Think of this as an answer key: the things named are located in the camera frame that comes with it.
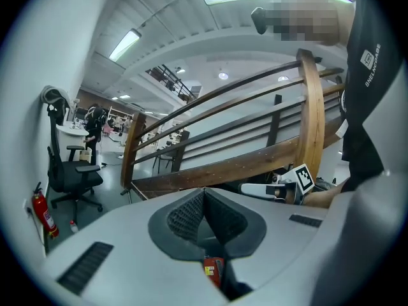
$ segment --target wooden railing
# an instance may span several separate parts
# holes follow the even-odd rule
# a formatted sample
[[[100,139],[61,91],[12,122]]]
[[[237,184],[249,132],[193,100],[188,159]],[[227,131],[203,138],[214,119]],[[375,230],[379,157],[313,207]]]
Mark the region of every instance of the wooden railing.
[[[250,137],[246,140],[242,140],[240,142],[236,142],[236,143],[232,143],[223,147],[219,147],[218,149],[214,149],[210,152],[203,152],[201,154],[196,154],[194,156],[188,157],[188,158],[183,158],[182,157],[182,152],[181,154],[178,154],[178,158],[179,158],[179,162],[181,162],[181,159],[183,161],[185,161],[186,159],[192,159],[194,157],[199,157],[199,156],[204,156],[206,154],[209,153],[213,153],[216,151],[220,151],[222,149],[228,149],[231,148],[233,146],[236,146],[238,144],[242,144],[245,142],[249,142],[250,140],[255,140],[258,139],[262,136],[266,136],[268,135],[268,143],[265,147],[265,149],[268,149],[267,153],[265,154],[265,149],[261,149],[261,150],[257,150],[255,151],[257,154],[254,154],[255,152],[251,152],[250,154],[254,154],[251,157],[254,158],[254,166],[251,168],[251,173],[246,173],[246,177],[250,177],[252,175],[256,175],[256,174],[260,174],[260,173],[264,173],[267,171],[271,171],[276,169],[277,164],[289,164],[289,163],[294,163],[294,164],[303,164],[306,163],[309,167],[309,170],[312,174],[312,176],[314,178],[316,178],[317,175],[317,171],[319,169],[319,164],[320,164],[320,160],[321,160],[321,154],[323,151],[323,146],[324,146],[324,141],[328,140],[333,142],[335,140],[335,138],[331,138],[328,137],[326,135],[326,137],[324,136],[324,132],[325,132],[325,128],[324,128],[324,113],[327,110],[330,110],[332,108],[335,107],[339,107],[338,105],[334,105],[334,106],[329,106],[328,108],[326,108],[326,110],[324,109],[324,97],[325,96],[329,96],[331,94],[335,94],[337,92],[340,92],[344,89],[344,86],[342,84],[340,85],[334,85],[332,87],[329,87],[325,90],[322,90],[321,87],[321,82],[320,82],[320,78],[323,77],[327,77],[327,76],[331,76],[331,75],[336,75],[339,74],[341,72],[343,72],[342,69],[340,68],[334,68],[334,69],[326,69],[323,71],[317,71],[316,68],[316,62],[320,62],[321,58],[318,57],[313,57],[312,53],[306,50],[299,50],[298,55],[296,56],[297,60],[294,62],[290,62],[288,64],[283,64],[277,67],[273,67],[270,68],[266,71],[262,71],[259,73],[256,73],[255,75],[251,75],[248,76],[245,79],[242,80],[238,80],[235,82],[232,82],[230,84],[227,84],[225,86],[222,86],[212,92],[209,92],[208,94],[190,102],[188,105],[183,106],[182,108],[176,110],[175,112],[169,114],[169,116],[166,116],[165,118],[157,121],[156,123],[154,123],[153,125],[151,125],[150,127],[146,128],[145,130],[142,129],[143,127],[143,123],[145,121],[145,116],[143,114],[139,114],[134,118],[134,121],[132,123],[131,129],[129,131],[129,135],[128,135],[128,139],[127,139],[127,144],[126,144],[126,148],[125,148],[125,154],[124,154],[124,159],[123,159],[123,165],[122,165],[122,176],[121,176],[121,183],[124,187],[126,188],[135,188],[135,185],[132,184],[132,174],[133,174],[133,166],[136,163],[140,163],[143,162],[145,160],[151,159],[153,157],[156,156],[160,156],[162,154],[166,154],[169,152],[172,152],[174,150],[178,150],[184,151],[184,148],[192,143],[197,143],[200,142],[202,140],[205,140],[207,138],[211,138],[214,137],[216,135],[219,135],[221,133],[225,133],[227,131],[231,131],[233,129],[236,128],[240,128],[242,126],[248,125],[248,124],[252,124],[256,121],[259,121],[261,119],[265,119],[267,117],[271,117],[272,116],[272,122],[268,123],[268,124],[262,124],[260,126],[254,126],[253,128],[250,128],[248,130],[245,130],[241,133],[237,133],[234,134],[232,136],[229,136],[227,138],[221,138],[218,139],[212,143],[208,143],[208,144],[204,144],[201,145],[200,147],[195,147],[194,149],[190,149],[188,151],[188,153],[198,150],[198,149],[202,149],[203,147],[208,147],[211,146],[213,144],[216,143],[220,143],[220,142],[226,142],[229,139],[238,137],[238,136],[242,136],[245,135],[247,133],[253,132],[255,130],[258,130],[260,128],[263,127],[267,127],[270,126],[270,132],[269,133],[264,133],[262,135],[256,135],[253,137]],[[229,92],[233,89],[236,89],[237,87],[243,86],[245,84],[251,83],[257,79],[272,75],[272,74],[276,74],[279,73],[281,71],[287,70],[287,69],[292,69],[292,68],[299,68],[300,74],[301,76],[298,78],[294,78],[292,80],[286,80],[283,82],[279,82],[278,84],[274,84],[271,85],[269,87],[266,87],[264,89],[259,89],[256,90],[252,93],[240,96],[239,98],[235,98],[232,100],[229,100],[225,103],[222,103],[214,108],[211,108],[201,114],[198,114],[194,117],[191,117],[190,119],[171,127],[170,129],[167,129],[166,131],[159,133],[158,135],[156,135],[155,137],[153,137],[152,139],[143,142],[143,143],[139,143],[140,139],[143,135],[145,135],[146,133],[149,133],[150,131],[152,131],[155,128],[158,128],[160,125],[164,124],[165,122],[174,119],[175,117],[177,117],[180,114],[183,114],[184,112],[190,110],[191,108],[194,108],[198,105],[201,105],[202,103],[210,100],[210,99],[214,99],[218,96],[220,96],[221,94],[224,94],[226,92]],[[264,96],[266,94],[272,93],[272,92],[277,92],[283,88],[286,87],[290,87],[293,85],[297,85],[297,84],[301,84],[304,83],[305,84],[305,90],[303,92],[302,96],[299,96],[298,98],[292,100],[292,101],[285,101],[282,102],[281,98],[279,100],[279,96],[275,95],[275,101],[274,101],[274,105],[271,106],[271,108],[267,111],[262,111],[262,112],[258,112],[258,113],[254,113],[251,115],[248,115],[246,117],[242,117],[240,119],[234,120],[232,122],[229,122],[225,125],[219,126],[217,128],[214,128],[210,131],[207,131],[205,133],[202,133],[200,135],[194,136],[192,138],[188,138],[185,140],[182,140],[180,143],[176,144],[176,145],[172,145],[170,147],[167,147],[165,149],[161,149],[158,151],[155,151],[149,155],[140,157],[138,159],[135,159],[136,157],[136,153],[138,150],[150,145],[151,143],[156,142],[157,140],[164,138],[166,136],[168,136],[169,134],[178,131],[182,128],[185,128],[187,126],[190,126],[191,124],[194,124],[200,120],[206,119],[208,117],[211,117],[212,115],[215,115],[219,112],[225,111],[229,108],[232,108],[233,106],[237,106],[240,105],[242,103],[245,103],[247,101],[253,100],[255,98],[258,98],[260,96]],[[329,103],[331,101],[335,101],[338,100],[338,96],[335,95],[334,98],[331,98],[329,100],[326,101],[326,103]],[[290,115],[287,115],[285,117],[280,117],[280,114],[284,111],[284,110],[289,110],[292,109],[296,106],[301,106],[301,112],[294,112]],[[285,124],[285,125],[279,125],[279,123],[283,120],[286,120],[288,118],[291,117],[295,117],[295,116],[299,116],[301,115],[301,119],[300,120],[296,120],[290,124]],[[287,128],[288,126],[292,126],[294,124],[298,124],[300,123],[300,136],[299,138],[293,138],[291,140],[289,140],[290,142],[282,142],[277,145],[272,145],[275,143],[276,140],[276,134],[278,130]],[[330,125],[330,129],[332,131],[332,128],[334,128],[335,126],[337,126],[338,121],[337,122],[332,122],[332,124]],[[281,148],[280,146],[285,146],[285,152],[282,154]],[[275,156],[271,156],[268,153],[272,153],[272,152],[276,152],[277,154]],[[242,156],[238,156],[241,157],[243,159],[246,160],[247,158],[247,154],[244,154]],[[168,191],[172,191],[172,190],[177,190],[177,189],[184,189],[187,186],[190,185],[194,185],[196,184],[196,186],[203,186],[203,185],[207,185],[207,181],[205,180],[205,178],[207,178],[209,175],[211,177],[217,177],[218,181],[223,180],[225,181],[229,181],[229,180],[236,180],[238,179],[238,177],[243,178],[242,175],[244,175],[242,173],[242,171],[239,171],[239,174],[237,174],[236,171],[232,171],[231,168],[228,168],[228,166],[226,166],[227,163],[225,163],[225,161],[221,161],[220,163],[214,163],[214,164],[210,164],[207,166],[203,166],[203,167],[199,167],[200,169],[205,168],[205,167],[209,167],[206,170],[206,174],[201,173],[201,181],[191,181],[190,178],[191,176],[185,177],[185,176],[181,176],[181,173],[184,173],[184,171],[189,171],[192,173],[192,171],[201,171],[197,168],[194,169],[190,169],[190,170],[184,170],[184,171],[180,171],[177,172],[177,177],[174,177],[174,174],[170,174],[170,175],[165,175],[165,176],[156,176],[156,177],[152,177],[152,178],[146,178],[146,179],[141,179],[138,180],[138,183],[136,186],[138,186],[138,190],[139,191],[150,191],[152,192],[152,187],[150,187],[149,185],[152,185],[154,182],[155,183],[163,183],[163,181],[165,180],[175,180],[175,178],[179,178],[180,180],[186,180],[186,182],[189,182],[189,184],[181,184],[180,180],[176,180],[176,184],[170,184],[170,181],[166,184],[166,185],[157,185],[155,189],[158,191],[161,191],[162,193],[168,192]],[[218,171],[218,176],[213,175],[214,172],[211,171]],[[226,172],[223,171],[230,171],[230,172],[234,172],[234,176],[233,178],[235,179],[231,179],[231,175],[226,175]]]

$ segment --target gray fabric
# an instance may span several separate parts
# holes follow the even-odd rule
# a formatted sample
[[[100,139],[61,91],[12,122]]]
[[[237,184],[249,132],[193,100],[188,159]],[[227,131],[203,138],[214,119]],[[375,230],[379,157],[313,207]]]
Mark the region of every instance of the gray fabric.
[[[73,106],[71,105],[71,99],[68,96],[68,93],[63,89],[54,87],[51,85],[45,86],[42,92],[40,93],[40,99],[43,103],[48,105],[54,105],[57,102],[63,101],[66,108],[70,108],[71,111],[74,111]]]

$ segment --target metal railing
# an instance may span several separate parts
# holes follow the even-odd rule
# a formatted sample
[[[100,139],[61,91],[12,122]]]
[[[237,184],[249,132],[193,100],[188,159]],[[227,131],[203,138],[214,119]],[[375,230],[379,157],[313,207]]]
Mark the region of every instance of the metal railing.
[[[166,86],[170,91],[177,95],[181,100],[186,103],[190,103],[195,100],[196,97],[192,92],[183,84],[181,79],[179,79],[174,73],[168,69],[164,64],[161,66],[154,67],[146,71],[151,77],[156,79],[158,82]]]

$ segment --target white wall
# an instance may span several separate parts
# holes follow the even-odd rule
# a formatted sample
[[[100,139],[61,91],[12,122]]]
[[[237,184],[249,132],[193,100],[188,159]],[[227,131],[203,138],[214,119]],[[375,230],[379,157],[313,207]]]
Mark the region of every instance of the white wall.
[[[33,220],[22,204],[47,186],[50,125],[39,94],[46,85],[74,98],[106,0],[31,0],[4,44],[0,64],[0,221],[22,264],[44,258]]]

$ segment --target white desk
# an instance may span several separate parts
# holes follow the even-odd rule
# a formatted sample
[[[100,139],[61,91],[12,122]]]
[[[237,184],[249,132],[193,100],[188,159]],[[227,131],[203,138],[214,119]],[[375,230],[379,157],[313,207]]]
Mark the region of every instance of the white desk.
[[[78,145],[85,147],[85,136],[89,133],[84,129],[73,129],[72,125],[70,126],[59,126],[58,129],[58,144],[59,144],[59,155],[61,161],[68,161],[70,150],[67,150],[66,147],[69,145]],[[75,152],[74,161],[79,160],[79,151]]]
[[[109,133],[109,138],[113,140],[114,142],[118,142],[118,143],[121,141],[121,137],[119,137],[119,133],[116,131],[111,131]]]

